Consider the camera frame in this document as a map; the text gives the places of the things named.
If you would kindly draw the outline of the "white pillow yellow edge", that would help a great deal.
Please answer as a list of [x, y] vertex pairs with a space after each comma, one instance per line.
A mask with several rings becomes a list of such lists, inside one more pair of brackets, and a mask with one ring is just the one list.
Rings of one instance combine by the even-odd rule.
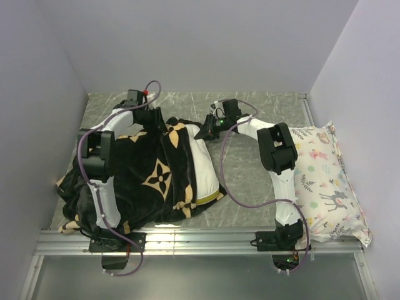
[[194, 163], [196, 204], [204, 205], [217, 198], [219, 181], [206, 143], [202, 139], [195, 139], [195, 135], [199, 132], [199, 127], [194, 124], [186, 124], [185, 128], [189, 136], [189, 145]]

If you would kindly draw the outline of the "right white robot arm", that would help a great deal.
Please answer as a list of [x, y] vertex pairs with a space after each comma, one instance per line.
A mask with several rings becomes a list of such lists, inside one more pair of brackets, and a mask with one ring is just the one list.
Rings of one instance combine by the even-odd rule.
[[249, 107], [254, 114], [244, 114], [239, 103], [237, 99], [223, 99], [211, 104], [211, 112], [206, 115], [195, 138], [213, 141], [226, 131], [227, 135], [235, 132], [257, 141], [261, 164], [271, 177], [275, 199], [263, 204], [241, 206], [261, 208], [275, 203], [276, 228], [269, 233], [269, 237], [259, 239], [259, 242], [275, 251], [294, 249], [308, 231], [304, 229], [304, 216], [296, 204], [294, 171], [298, 152], [290, 130], [284, 122], [272, 124], [257, 119], [258, 110], [253, 105]]

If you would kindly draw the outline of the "black floral pillowcase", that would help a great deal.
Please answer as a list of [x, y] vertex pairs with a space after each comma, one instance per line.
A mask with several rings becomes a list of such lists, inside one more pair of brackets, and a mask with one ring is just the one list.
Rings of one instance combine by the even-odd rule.
[[196, 204], [196, 177], [185, 119], [171, 117], [166, 130], [142, 129], [119, 136], [115, 177], [120, 229], [129, 233], [149, 223], [171, 224], [200, 215], [226, 195], [219, 183], [217, 198]]

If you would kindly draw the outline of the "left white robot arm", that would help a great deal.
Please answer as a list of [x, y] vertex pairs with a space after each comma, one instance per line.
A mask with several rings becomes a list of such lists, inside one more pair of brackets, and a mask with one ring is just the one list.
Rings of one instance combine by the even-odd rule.
[[110, 115], [77, 135], [77, 167], [86, 185], [86, 207], [78, 205], [76, 221], [81, 231], [95, 242], [103, 242], [111, 251], [134, 244], [120, 229], [122, 213], [118, 208], [115, 177], [118, 171], [117, 138], [134, 124], [164, 128], [160, 109], [153, 106], [160, 91], [148, 93], [130, 89], [127, 98], [115, 106]]

